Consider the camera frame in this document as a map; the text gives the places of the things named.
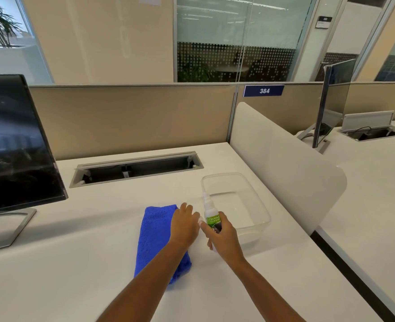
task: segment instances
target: left hand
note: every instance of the left hand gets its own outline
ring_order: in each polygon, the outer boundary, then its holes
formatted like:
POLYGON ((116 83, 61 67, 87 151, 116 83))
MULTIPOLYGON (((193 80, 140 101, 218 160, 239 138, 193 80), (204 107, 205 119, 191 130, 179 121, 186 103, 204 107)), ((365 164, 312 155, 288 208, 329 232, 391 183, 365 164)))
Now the left hand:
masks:
POLYGON ((173 213, 171 221, 171 236, 169 242, 177 243, 187 250, 199 235, 200 213, 193 212, 193 206, 183 203, 181 207, 173 213))

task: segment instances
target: clear plastic container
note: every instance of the clear plastic container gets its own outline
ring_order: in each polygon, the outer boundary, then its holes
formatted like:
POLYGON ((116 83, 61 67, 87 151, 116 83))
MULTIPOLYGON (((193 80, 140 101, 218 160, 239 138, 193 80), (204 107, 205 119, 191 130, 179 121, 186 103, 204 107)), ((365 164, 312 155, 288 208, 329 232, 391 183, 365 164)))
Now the clear plastic container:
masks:
POLYGON ((238 232, 241 244, 258 240, 270 224, 270 215, 254 188, 241 173, 207 175, 202 192, 211 196, 238 232))

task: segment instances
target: cable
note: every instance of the cable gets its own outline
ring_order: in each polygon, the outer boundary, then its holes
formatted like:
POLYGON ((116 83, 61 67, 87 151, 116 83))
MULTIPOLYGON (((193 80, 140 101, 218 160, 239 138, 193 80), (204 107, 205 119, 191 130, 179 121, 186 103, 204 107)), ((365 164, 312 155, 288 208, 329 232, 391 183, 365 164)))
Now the cable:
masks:
POLYGON ((360 128, 358 128, 357 130, 354 130, 352 133, 355 133, 355 132, 358 132, 358 131, 360 131, 361 129, 366 129, 367 127, 360 127, 360 128))

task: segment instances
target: computer monitor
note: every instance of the computer monitor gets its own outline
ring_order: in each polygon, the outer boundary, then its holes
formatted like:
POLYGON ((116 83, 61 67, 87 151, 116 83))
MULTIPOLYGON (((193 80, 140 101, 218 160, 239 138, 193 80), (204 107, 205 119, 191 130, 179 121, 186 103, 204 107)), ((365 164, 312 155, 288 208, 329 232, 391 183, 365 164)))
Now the computer monitor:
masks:
POLYGON ((317 148, 342 121, 355 64, 356 59, 350 59, 324 67, 325 75, 314 129, 313 148, 317 148))
POLYGON ((66 198, 24 76, 0 75, 0 215, 66 198))

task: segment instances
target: white desk divider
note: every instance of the white desk divider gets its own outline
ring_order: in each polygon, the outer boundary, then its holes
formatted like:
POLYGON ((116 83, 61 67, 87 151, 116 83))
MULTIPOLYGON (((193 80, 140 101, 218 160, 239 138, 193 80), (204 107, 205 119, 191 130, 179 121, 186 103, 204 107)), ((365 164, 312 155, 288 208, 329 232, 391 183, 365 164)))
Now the white desk divider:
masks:
POLYGON ((309 235, 346 189, 341 168, 244 102, 230 145, 309 235))

